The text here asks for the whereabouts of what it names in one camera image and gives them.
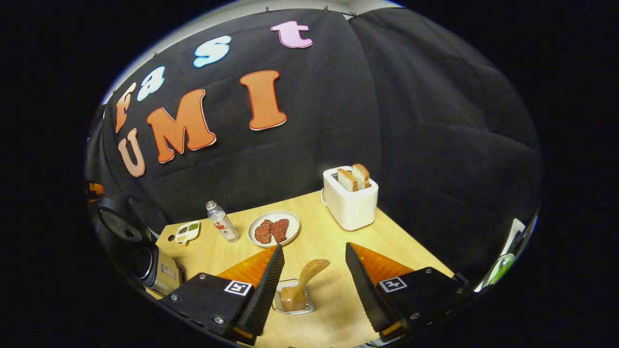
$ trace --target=small tray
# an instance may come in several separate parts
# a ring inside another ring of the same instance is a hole
[[[307,288],[303,289],[303,292],[305,293],[305,300],[307,303],[307,307],[304,310],[286,311],[284,309],[284,304],[282,303],[282,288],[297,286],[297,284],[299,284],[299,280],[296,278],[283,279],[279,281],[279,284],[277,284],[277,289],[275,290],[275,297],[273,298],[273,305],[272,305],[273,309],[277,313],[299,315],[299,314],[311,313],[316,310],[314,303],[311,301],[311,298],[308,295]]]

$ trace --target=white plate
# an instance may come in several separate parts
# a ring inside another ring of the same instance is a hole
[[[267,219],[271,220],[271,222],[273,223],[281,219],[288,219],[286,240],[280,243],[282,246],[290,243],[290,241],[293,240],[293,238],[295,238],[299,233],[299,226],[301,225],[301,223],[299,222],[299,218],[295,214],[289,211],[270,211],[257,217],[256,220],[254,220],[254,222],[252,222],[247,228],[247,237],[249,237],[249,240],[251,240],[251,242],[257,246],[261,246],[263,248],[270,248],[274,245],[277,245],[275,237],[271,237],[271,242],[268,244],[262,244],[256,240],[256,237],[254,237],[254,234],[256,233],[256,228],[258,228],[258,226],[260,226],[262,222]]]

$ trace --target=orange letter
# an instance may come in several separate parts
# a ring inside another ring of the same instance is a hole
[[[120,130],[120,127],[123,126],[124,120],[127,119],[127,115],[125,115],[124,111],[129,108],[129,101],[131,100],[131,92],[136,89],[136,83],[133,82],[131,86],[123,93],[123,96],[120,97],[118,103],[116,103],[116,132]]]
[[[249,128],[260,131],[277,127],[286,122],[286,114],[277,108],[275,99],[275,80],[279,72],[275,70],[256,71],[241,77],[241,85],[249,90],[253,118]]]
[[[176,121],[165,111],[159,108],[150,113],[146,122],[150,124],[159,150],[159,163],[171,161],[174,158],[167,144],[171,144],[179,154],[185,152],[185,130],[187,130],[187,148],[198,150],[212,145],[217,138],[209,131],[202,111],[202,98],[206,93],[203,89],[193,90],[183,95],[178,104]]]
[[[136,155],[136,165],[131,163],[131,159],[129,158],[129,152],[127,152],[127,140],[123,139],[118,143],[118,150],[120,151],[121,156],[123,156],[124,166],[127,167],[129,173],[134,177],[142,176],[145,169],[144,158],[142,157],[140,147],[137,145],[136,135],[137,130],[135,128],[130,130],[129,134],[127,134],[127,139],[129,139],[131,147],[133,148],[133,153]]]

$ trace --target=plastic bottle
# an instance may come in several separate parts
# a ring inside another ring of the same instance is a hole
[[[213,222],[215,227],[219,230],[219,233],[222,234],[226,240],[230,243],[234,243],[235,241],[241,238],[241,235],[238,233],[234,225],[228,219],[226,212],[215,203],[215,201],[209,201],[206,204],[206,211],[209,215],[209,219]]]

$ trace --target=bottle label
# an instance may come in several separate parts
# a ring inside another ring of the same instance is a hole
[[[217,227],[219,233],[221,233],[222,236],[227,240],[234,239],[236,238],[236,236],[238,236],[236,228],[232,225],[227,215],[224,216],[222,219],[215,221],[215,227]]]

